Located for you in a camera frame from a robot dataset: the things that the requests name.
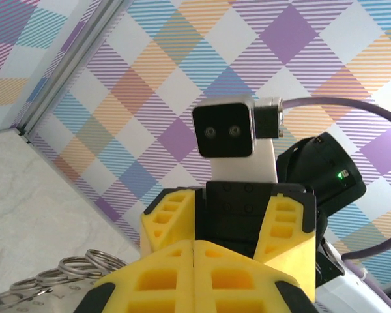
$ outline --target purple diamond pattern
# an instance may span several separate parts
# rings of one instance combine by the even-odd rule
[[[135,117],[154,137],[159,137],[177,118],[173,110],[157,94],[153,94],[140,107]]]
[[[135,230],[133,226],[131,226],[127,221],[124,220],[123,217],[119,218],[115,221],[115,225],[130,238],[135,245],[139,246],[140,244],[140,236],[139,233]]]
[[[129,66],[108,43],[104,43],[89,61],[87,68],[103,85],[112,89]]]
[[[316,35],[296,8],[289,5],[259,36],[285,65]]]
[[[260,34],[287,8],[288,4],[288,0],[237,0],[233,3],[233,8],[256,33]]]
[[[157,180],[161,180],[177,165],[175,157],[159,141],[155,141],[138,161]]]
[[[336,122],[349,139],[363,147],[391,128],[391,122],[370,112],[351,110]]]
[[[96,201],[99,197],[98,193],[88,184],[82,177],[78,177],[75,181],[75,185],[82,193],[86,195],[91,201]]]
[[[252,91],[261,88],[282,67],[282,62],[260,38],[251,43],[231,65]]]
[[[103,213],[107,215],[108,218],[110,218],[110,220],[115,222],[120,218],[118,212],[116,212],[114,208],[110,204],[108,204],[107,201],[102,197],[98,198],[94,204],[97,205],[100,210],[102,210]]]
[[[356,164],[356,167],[362,175],[362,179],[366,185],[369,185],[380,178],[381,174],[361,151],[351,155],[351,158]]]
[[[181,165],[190,173],[199,183],[203,185],[211,180],[210,161],[202,158],[198,149],[194,148],[182,161]]]
[[[58,158],[58,153],[38,134],[32,139],[32,143],[48,160],[54,161]]]
[[[361,148],[381,175],[391,171],[391,128]]]
[[[310,1],[294,0],[293,6],[301,16],[317,32],[322,31],[332,23],[344,10],[349,8],[352,1]]]
[[[0,42],[15,44],[27,25],[36,4],[18,0],[0,1]]]
[[[110,204],[110,206],[123,215],[137,202],[135,195],[121,182],[115,181],[102,195],[102,197]]]
[[[196,135],[179,118],[159,136],[158,141],[178,162],[197,147]]]
[[[66,52],[69,47],[71,47],[71,44],[74,42],[74,40],[77,38],[78,34],[80,31],[83,29],[85,23],[83,22],[78,22],[78,24],[74,27],[72,30],[71,35],[68,37],[68,39],[65,41],[63,46],[61,47],[62,52]]]
[[[317,36],[286,66],[304,88],[312,93],[337,73],[343,63]]]

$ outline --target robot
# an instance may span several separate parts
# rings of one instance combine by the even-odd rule
[[[206,99],[192,114],[212,180],[164,189],[141,216],[141,259],[100,279],[74,313],[362,312],[349,302],[368,297],[367,312],[391,312],[316,230],[314,190],[281,182],[281,98]]]

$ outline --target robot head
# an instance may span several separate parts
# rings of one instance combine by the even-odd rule
[[[253,99],[216,98],[193,110],[199,153],[205,158],[248,157],[253,153]]]
[[[250,96],[210,98],[192,112],[199,153],[205,158],[246,158],[256,139],[277,138],[280,103],[255,107]]]

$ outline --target white marble surface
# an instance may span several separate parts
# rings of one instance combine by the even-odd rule
[[[138,250],[15,132],[0,133],[0,292],[87,249]]]

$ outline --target screw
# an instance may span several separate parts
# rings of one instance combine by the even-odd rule
[[[223,204],[223,209],[224,211],[229,212],[230,210],[232,210],[232,206],[228,203],[225,203]]]
[[[253,212],[253,207],[250,204],[245,205],[245,212],[247,213],[252,213]]]
[[[229,183],[223,184],[223,190],[224,191],[230,191],[232,189],[232,186]]]
[[[253,191],[253,186],[252,186],[252,184],[246,184],[246,185],[245,185],[245,191],[246,191],[246,192],[252,192],[252,191]]]

